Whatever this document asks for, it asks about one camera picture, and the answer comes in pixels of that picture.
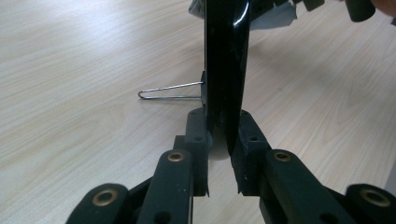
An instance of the light wood surface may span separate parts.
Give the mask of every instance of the light wood surface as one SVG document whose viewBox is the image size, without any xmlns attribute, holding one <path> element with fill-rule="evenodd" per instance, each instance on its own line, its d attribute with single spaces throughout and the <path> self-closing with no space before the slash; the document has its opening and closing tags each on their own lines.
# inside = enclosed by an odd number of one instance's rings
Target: light wood surface
<svg viewBox="0 0 396 224">
<path fill-rule="evenodd" d="M 0 222 L 65 223 L 92 188 L 152 176 L 199 101 L 139 90 L 198 81 L 204 23 L 187 0 L 0 2 Z M 328 1 L 250 33 L 243 108 L 326 186 L 384 187 L 396 158 L 396 28 Z M 199 93 L 192 88 L 179 93 Z M 209 163 L 194 223 L 263 223 L 229 160 Z"/>
</svg>

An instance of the metal clip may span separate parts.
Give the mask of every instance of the metal clip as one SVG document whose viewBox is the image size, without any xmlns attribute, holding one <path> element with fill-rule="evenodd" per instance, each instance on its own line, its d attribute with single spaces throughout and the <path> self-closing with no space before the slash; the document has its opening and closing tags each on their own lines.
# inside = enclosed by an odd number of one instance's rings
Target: metal clip
<svg viewBox="0 0 396 224">
<path fill-rule="evenodd" d="M 188 84 L 182 84 L 182 85 L 177 85 L 177 86 L 171 86 L 171 87 L 164 87 L 164 88 L 158 88 L 158 89 L 152 89 L 152 90 L 144 90 L 140 91 L 137 95 L 140 97 L 142 100 L 167 100 L 167 99 L 200 99 L 200 95 L 165 95 L 165 96 L 143 96 L 142 94 L 145 92 L 151 92 L 151 91 L 167 91 L 167 90 L 172 90 L 172 89 L 177 89 L 177 88 L 183 88 L 183 87 L 189 87 L 189 86 L 195 86 L 195 85 L 202 85 L 205 84 L 203 81 L 199 82 L 192 82 Z"/>
</svg>

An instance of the metal ring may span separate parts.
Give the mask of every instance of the metal ring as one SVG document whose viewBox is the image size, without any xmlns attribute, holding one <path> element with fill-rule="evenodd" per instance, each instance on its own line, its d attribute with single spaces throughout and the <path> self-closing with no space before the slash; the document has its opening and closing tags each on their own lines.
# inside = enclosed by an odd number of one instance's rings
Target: metal ring
<svg viewBox="0 0 396 224">
<path fill-rule="evenodd" d="M 109 195 L 110 197 L 106 197 L 104 199 L 101 198 L 106 194 L 110 194 Z M 92 203 L 99 207 L 106 206 L 116 201 L 118 195 L 119 193 L 114 189 L 104 189 L 99 193 L 95 194 L 95 196 L 92 199 Z"/>
<path fill-rule="evenodd" d="M 173 152 L 168 155 L 169 161 L 182 161 L 184 160 L 184 155 L 180 152 Z"/>
<path fill-rule="evenodd" d="M 277 161 L 290 161 L 291 156 L 285 152 L 276 152 L 274 153 L 274 157 Z"/>
<path fill-rule="evenodd" d="M 382 193 L 374 189 L 361 189 L 361 197 L 369 203 L 380 207 L 390 206 L 390 200 Z"/>
</svg>

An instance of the metal wire loop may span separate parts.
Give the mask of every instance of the metal wire loop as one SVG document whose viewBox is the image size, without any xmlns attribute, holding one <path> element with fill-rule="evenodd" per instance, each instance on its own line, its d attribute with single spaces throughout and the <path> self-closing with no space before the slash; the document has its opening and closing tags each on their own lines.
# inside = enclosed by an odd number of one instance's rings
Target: metal wire loop
<svg viewBox="0 0 396 224">
<path fill-rule="evenodd" d="M 172 89 L 178 89 L 178 88 L 184 88 L 184 87 L 189 87 L 189 86 L 195 86 L 195 85 L 202 85 L 204 84 L 203 81 L 199 82 L 192 82 L 188 84 L 182 84 L 182 85 L 177 85 L 177 86 L 171 86 L 171 87 L 163 87 L 163 88 L 158 88 L 158 89 L 152 89 L 152 90 L 144 90 L 140 91 L 137 95 L 140 97 L 142 100 L 166 100 L 166 99 L 200 99 L 200 95 L 165 95 L 165 96 L 143 96 L 143 93 L 146 92 L 152 92 L 152 91 L 167 91 L 167 90 L 172 90 Z"/>
</svg>

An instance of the round hole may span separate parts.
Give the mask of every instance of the round hole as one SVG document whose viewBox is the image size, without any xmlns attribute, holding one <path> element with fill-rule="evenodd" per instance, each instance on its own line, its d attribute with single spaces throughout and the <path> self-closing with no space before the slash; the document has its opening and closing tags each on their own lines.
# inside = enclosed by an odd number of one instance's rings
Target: round hole
<svg viewBox="0 0 396 224">
<path fill-rule="evenodd" d="M 291 157 L 289 154 L 285 153 L 285 152 L 276 152 L 274 154 L 275 159 L 277 159 L 278 161 L 290 161 Z"/>
<path fill-rule="evenodd" d="M 168 155 L 168 160 L 169 161 L 182 161 L 184 160 L 183 154 L 180 152 L 174 152 Z"/>
<path fill-rule="evenodd" d="M 116 201 L 117 196 L 118 193 L 116 190 L 105 189 L 95 194 L 95 196 L 92 199 L 92 203 L 99 207 L 106 206 Z"/>
<path fill-rule="evenodd" d="M 157 213 L 154 217 L 154 223 L 156 224 L 166 224 L 171 220 L 171 214 L 168 212 Z"/>
<path fill-rule="evenodd" d="M 338 218 L 330 213 L 323 213 L 319 216 L 320 220 L 326 224 L 336 224 L 338 223 Z"/>
<path fill-rule="evenodd" d="M 390 200 L 382 193 L 373 189 L 361 189 L 361 197 L 367 202 L 380 207 L 390 206 Z"/>
</svg>

